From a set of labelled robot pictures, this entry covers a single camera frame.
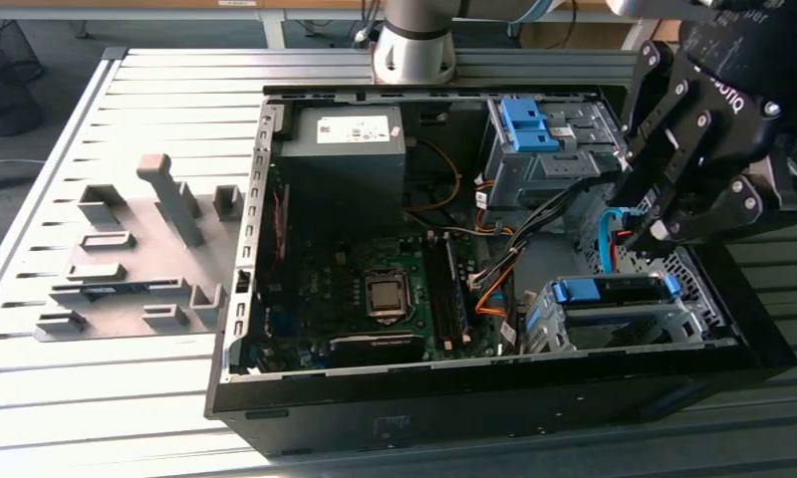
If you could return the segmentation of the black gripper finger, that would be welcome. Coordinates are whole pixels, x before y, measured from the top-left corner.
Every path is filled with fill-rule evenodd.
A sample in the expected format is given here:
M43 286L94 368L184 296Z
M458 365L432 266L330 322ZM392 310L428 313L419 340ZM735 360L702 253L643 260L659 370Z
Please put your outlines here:
M786 157L767 157L731 178L682 196L663 214L663 241L705 244L797 225L797 176Z
M635 207L654 195L653 206L638 217L624 242L642 255L667 255L677 248L665 219L677 195L667 168L675 159L693 158L694 134L674 129L685 120L697 120L694 107L701 99L702 75L687 57L677 55L665 42L644 42L620 116L624 168L608 199L611 207Z

